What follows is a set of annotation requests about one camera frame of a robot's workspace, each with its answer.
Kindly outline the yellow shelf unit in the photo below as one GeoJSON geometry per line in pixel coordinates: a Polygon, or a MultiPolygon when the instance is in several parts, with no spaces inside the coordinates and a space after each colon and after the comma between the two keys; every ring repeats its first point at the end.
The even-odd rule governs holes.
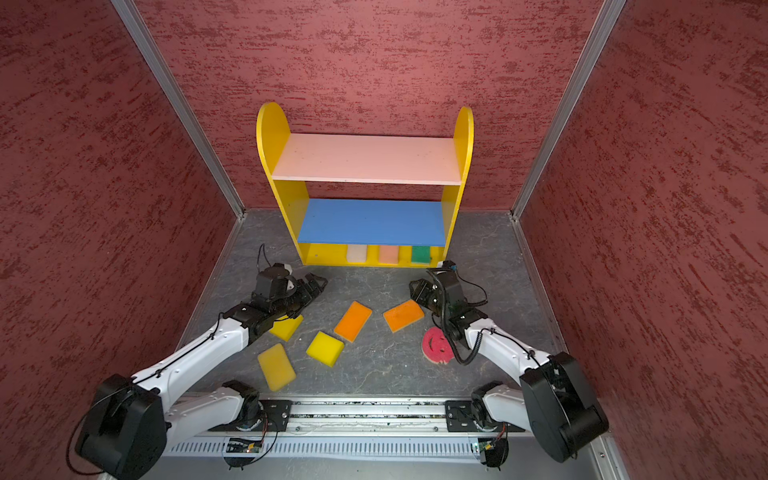
{"type": "Polygon", "coordinates": [[[471,166],[475,121],[457,116],[450,138],[302,134],[276,102],[261,106],[255,137],[262,167],[300,260],[307,266],[437,267],[446,260],[471,166]],[[309,183],[439,186],[438,201],[322,199],[309,183]],[[350,264],[350,244],[367,245],[367,262],[350,264]],[[378,261],[399,247],[399,264],[378,261]],[[413,246],[430,246],[431,263],[413,264],[413,246]]]}

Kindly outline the left circuit board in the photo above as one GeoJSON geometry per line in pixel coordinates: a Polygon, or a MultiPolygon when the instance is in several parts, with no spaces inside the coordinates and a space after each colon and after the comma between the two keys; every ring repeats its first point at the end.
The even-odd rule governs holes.
{"type": "Polygon", "coordinates": [[[263,446],[263,440],[252,438],[229,438],[225,448],[225,455],[257,455],[261,453],[263,446]]]}

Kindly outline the cream white sponge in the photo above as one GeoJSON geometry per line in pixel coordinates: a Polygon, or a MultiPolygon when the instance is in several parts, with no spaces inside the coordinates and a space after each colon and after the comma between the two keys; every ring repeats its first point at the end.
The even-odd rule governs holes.
{"type": "Polygon", "coordinates": [[[346,261],[350,264],[365,264],[367,262],[367,245],[350,244],[346,250],[346,261]]]}

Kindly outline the orange sponge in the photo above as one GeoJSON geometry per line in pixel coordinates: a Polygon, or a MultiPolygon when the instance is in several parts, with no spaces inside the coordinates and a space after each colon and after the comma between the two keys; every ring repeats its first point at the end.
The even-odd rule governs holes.
{"type": "Polygon", "coordinates": [[[334,333],[348,342],[354,342],[372,313],[367,306],[353,301],[334,328],[334,333]]]}
{"type": "Polygon", "coordinates": [[[414,300],[408,300],[383,313],[383,317],[392,333],[421,320],[424,317],[422,307],[414,300]]]}

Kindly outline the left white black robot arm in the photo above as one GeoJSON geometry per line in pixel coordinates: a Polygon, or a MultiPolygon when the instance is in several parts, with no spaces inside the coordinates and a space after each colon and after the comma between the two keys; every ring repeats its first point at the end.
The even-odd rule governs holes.
{"type": "Polygon", "coordinates": [[[211,428],[266,431],[259,393],[243,382],[230,380],[189,401],[183,396],[276,322],[299,317],[327,284],[312,273],[297,278],[283,263],[260,271],[249,300],[219,313],[197,339],[137,373],[104,380],[73,430],[69,450],[116,479],[139,479],[163,453],[211,428]]]}

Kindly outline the pink round smiley sponge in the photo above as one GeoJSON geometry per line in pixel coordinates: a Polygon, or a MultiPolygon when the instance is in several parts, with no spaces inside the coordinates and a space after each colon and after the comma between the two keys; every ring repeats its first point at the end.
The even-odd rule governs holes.
{"type": "Polygon", "coordinates": [[[433,364],[448,364],[455,358],[450,342],[438,327],[426,331],[421,346],[425,358],[433,364]]]}

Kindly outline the orange sponge right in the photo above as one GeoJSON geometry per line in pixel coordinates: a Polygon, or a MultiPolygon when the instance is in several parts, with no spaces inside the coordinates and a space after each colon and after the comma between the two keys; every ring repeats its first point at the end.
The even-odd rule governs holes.
{"type": "Polygon", "coordinates": [[[424,317],[422,307],[414,300],[408,300],[383,313],[383,317],[392,333],[421,320],[424,317]]]}

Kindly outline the large yellow sponge front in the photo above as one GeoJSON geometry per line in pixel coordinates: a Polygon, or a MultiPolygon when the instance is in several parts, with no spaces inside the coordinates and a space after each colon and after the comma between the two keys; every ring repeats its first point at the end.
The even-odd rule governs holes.
{"type": "Polygon", "coordinates": [[[296,373],[282,344],[276,344],[257,356],[259,366],[272,392],[296,379],[296,373]]]}

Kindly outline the circuit board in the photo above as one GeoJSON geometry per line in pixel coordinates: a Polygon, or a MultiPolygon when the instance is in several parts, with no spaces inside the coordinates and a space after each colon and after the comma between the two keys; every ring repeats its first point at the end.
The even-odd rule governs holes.
{"type": "Polygon", "coordinates": [[[252,438],[229,438],[225,448],[225,455],[257,455],[261,453],[263,446],[263,440],[252,438]]]}
{"type": "Polygon", "coordinates": [[[479,439],[477,450],[481,456],[502,455],[508,450],[508,442],[504,439],[479,439]]]}

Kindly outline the yellow sponge near left gripper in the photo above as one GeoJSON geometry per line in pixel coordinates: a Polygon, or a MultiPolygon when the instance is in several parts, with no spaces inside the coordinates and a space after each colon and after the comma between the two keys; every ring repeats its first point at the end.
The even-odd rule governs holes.
{"type": "Polygon", "coordinates": [[[269,330],[269,333],[282,341],[288,342],[298,327],[301,325],[303,320],[304,317],[302,315],[299,315],[295,318],[283,316],[274,322],[272,328],[269,330]]]}

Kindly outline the green sponge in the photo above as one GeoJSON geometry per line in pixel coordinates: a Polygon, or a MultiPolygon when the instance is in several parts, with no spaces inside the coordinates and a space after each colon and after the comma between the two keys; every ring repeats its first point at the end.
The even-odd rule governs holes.
{"type": "Polygon", "coordinates": [[[431,263],[431,247],[430,246],[413,246],[411,249],[411,262],[413,264],[430,264],[431,263]]]}

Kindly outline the salmon pink sponge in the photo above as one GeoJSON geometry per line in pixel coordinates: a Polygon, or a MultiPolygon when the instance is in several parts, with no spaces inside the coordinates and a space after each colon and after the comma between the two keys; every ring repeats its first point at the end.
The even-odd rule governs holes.
{"type": "Polygon", "coordinates": [[[380,246],[378,261],[384,265],[398,265],[399,264],[399,247],[395,245],[380,246]]]}

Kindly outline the right circuit board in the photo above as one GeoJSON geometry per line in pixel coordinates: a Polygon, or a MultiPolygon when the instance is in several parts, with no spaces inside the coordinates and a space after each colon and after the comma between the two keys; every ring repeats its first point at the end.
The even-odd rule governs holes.
{"type": "Polygon", "coordinates": [[[477,450],[481,456],[502,455],[508,450],[508,442],[504,439],[479,439],[477,450]]]}

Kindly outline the orange sponge left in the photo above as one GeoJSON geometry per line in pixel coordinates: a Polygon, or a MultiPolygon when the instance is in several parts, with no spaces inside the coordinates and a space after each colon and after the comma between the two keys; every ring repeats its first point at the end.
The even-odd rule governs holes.
{"type": "Polygon", "coordinates": [[[354,342],[372,313],[367,306],[353,301],[334,328],[334,333],[348,342],[354,342]]]}

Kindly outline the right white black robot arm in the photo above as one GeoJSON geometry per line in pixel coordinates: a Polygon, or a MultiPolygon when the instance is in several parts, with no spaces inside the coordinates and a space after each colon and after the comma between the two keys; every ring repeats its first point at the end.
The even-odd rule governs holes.
{"type": "Polygon", "coordinates": [[[579,362],[570,354],[538,350],[502,330],[471,302],[464,279],[452,262],[427,271],[409,284],[411,299],[430,312],[434,340],[422,342],[427,358],[446,354],[462,366],[484,357],[501,369],[510,384],[492,381],[476,388],[467,401],[446,406],[451,430],[468,427],[490,434],[480,443],[482,461],[501,466],[510,431],[528,431],[553,460],[562,463],[606,433],[609,420],[579,362]]]}

